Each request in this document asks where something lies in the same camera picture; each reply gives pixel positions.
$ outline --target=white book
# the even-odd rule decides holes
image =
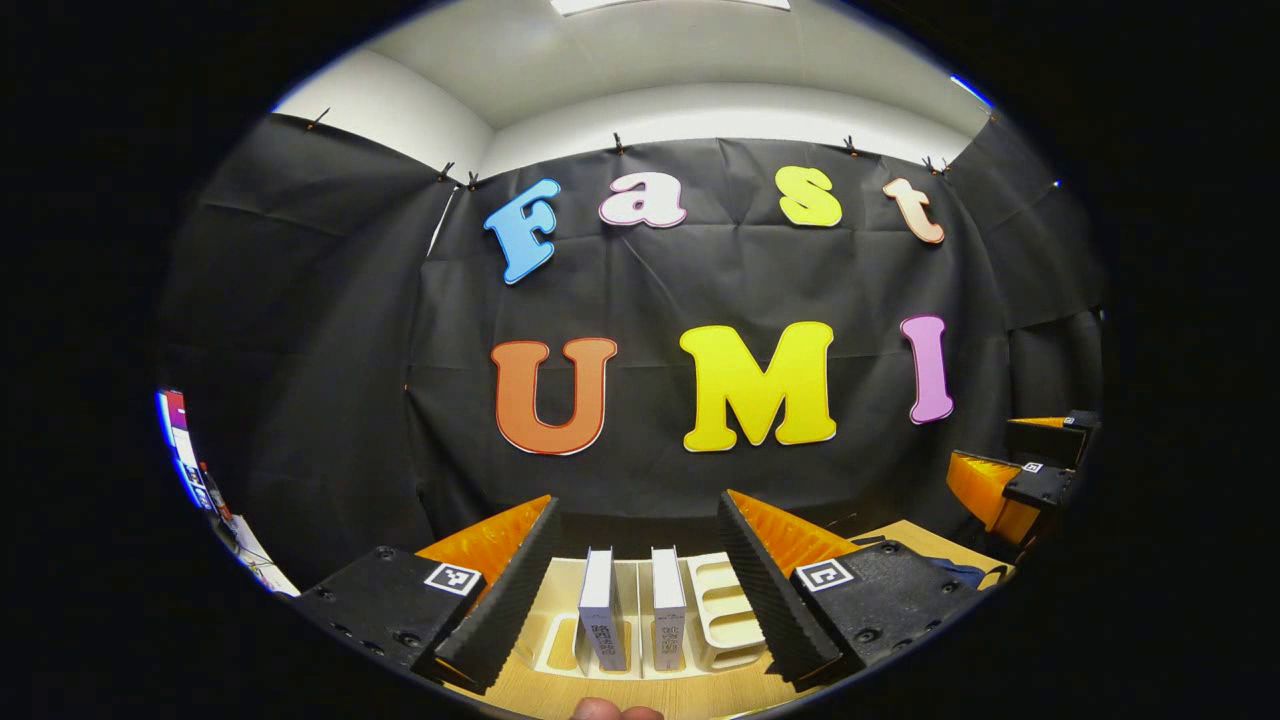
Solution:
[[[676,548],[650,548],[653,555],[653,666],[680,670],[685,637],[685,583]]]
[[[586,637],[600,659],[600,669],[612,673],[627,670],[626,643],[618,621],[618,582],[613,573],[613,550],[588,550],[586,571],[582,573],[582,594],[577,616]]]

